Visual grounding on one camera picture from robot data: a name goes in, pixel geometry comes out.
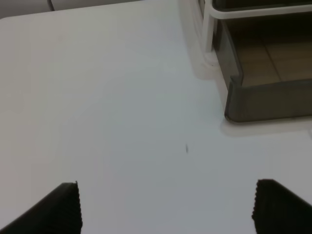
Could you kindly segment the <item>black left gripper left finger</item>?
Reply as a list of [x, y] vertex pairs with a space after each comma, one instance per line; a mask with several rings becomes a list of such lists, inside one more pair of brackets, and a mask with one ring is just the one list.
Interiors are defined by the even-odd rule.
[[83, 226], [78, 183], [62, 183], [3, 227], [2, 234], [79, 234]]

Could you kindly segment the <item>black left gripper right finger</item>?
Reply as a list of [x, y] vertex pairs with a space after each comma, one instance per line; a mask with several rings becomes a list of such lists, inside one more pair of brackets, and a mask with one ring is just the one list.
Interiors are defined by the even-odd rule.
[[257, 234], [310, 234], [312, 206], [273, 179], [256, 184], [252, 213]]

